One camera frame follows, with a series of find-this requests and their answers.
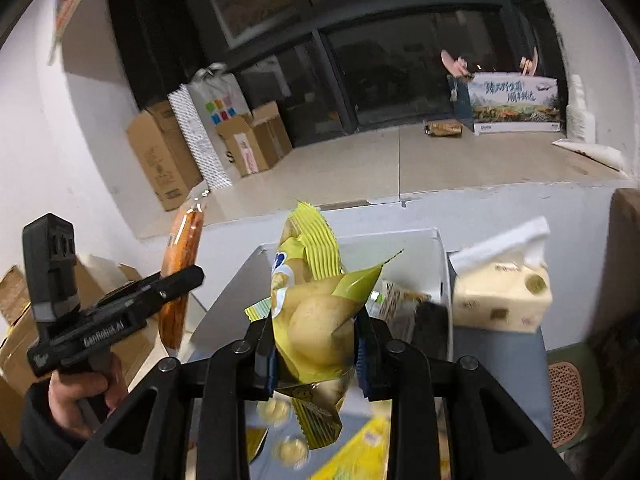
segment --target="potato image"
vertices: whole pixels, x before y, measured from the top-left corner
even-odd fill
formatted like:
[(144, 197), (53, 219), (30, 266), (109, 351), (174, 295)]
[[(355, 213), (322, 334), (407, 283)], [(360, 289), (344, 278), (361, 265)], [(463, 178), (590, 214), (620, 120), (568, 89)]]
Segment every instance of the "potato image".
[(289, 277), (283, 272), (276, 272), (271, 277), (271, 290), (278, 290), (287, 286)]
[[(317, 282), (300, 283), (299, 285), (290, 286), (286, 291), (282, 310), (278, 311), (278, 316), (282, 316), (283, 322), (287, 322), (303, 300), (313, 296), (330, 295), (341, 279), (341, 275), (332, 276), (331, 278)], [(276, 294), (277, 290), (271, 291), (272, 305), (278, 304)]]
[(353, 361), (353, 321), (358, 305), (338, 296), (311, 296), (300, 301), (287, 335), (296, 352), (329, 366)]

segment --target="tiled floor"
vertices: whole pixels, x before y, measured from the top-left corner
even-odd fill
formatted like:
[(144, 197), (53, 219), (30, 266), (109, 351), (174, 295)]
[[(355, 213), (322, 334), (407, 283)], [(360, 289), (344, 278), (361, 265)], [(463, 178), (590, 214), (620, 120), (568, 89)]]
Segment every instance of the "tiled floor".
[(400, 196), (438, 189), (521, 182), (587, 182), (620, 174), (551, 143), (562, 134), (519, 132), (428, 137), (421, 124), (401, 126)]
[[(397, 202), (421, 192), (521, 182), (590, 182), (620, 178), (614, 170), (552, 146), (554, 133), (428, 137), (421, 124), (386, 128), (297, 148), (274, 168), (209, 196), (206, 224), (271, 214), (296, 200), (338, 208)], [(141, 238), (167, 234), (175, 213)]]

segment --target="yellow package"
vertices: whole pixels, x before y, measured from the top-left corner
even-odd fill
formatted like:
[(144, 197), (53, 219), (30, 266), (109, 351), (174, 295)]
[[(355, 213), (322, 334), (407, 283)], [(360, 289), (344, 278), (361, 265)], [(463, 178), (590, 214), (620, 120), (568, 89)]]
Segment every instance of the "yellow package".
[(322, 215), (299, 203), (287, 218), (271, 271), (273, 335), (291, 383), (337, 379), (353, 366), (353, 317), (382, 265), (344, 272)]
[(340, 436), (342, 422), (338, 412), (352, 377), (353, 369), (338, 379), (278, 389), (292, 397), (291, 405), (309, 449), (328, 446)]
[(375, 417), (308, 480), (383, 480), (391, 421)]

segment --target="yellow snack bag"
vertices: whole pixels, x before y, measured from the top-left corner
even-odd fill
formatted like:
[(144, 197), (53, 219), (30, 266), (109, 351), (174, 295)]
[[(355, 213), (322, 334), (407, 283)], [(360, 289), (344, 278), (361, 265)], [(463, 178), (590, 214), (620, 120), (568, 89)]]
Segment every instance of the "yellow snack bag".
[(280, 237), (271, 297), (245, 310), (251, 321), (271, 313), (281, 359), (278, 391), (292, 397), (309, 449), (340, 435), (338, 410), (353, 377), (353, 317), (383, 265), (345, 272), (331, 228), (313, 206), (299, 202)]
[(271, 317), (290, 383), (337, 379), (353, 366), (353, 317), (382, 265), (344, 272), (338, 243), (306, 203), (287, 218), (271, 271)]

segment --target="poster board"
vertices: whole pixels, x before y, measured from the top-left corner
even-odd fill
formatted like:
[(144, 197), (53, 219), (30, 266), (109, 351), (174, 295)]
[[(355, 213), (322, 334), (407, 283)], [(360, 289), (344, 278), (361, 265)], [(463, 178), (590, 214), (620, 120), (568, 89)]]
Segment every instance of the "poster board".
[(558, 132), (558, 82), (549, 77), (481, 72), (468, 83), (476, 135)]

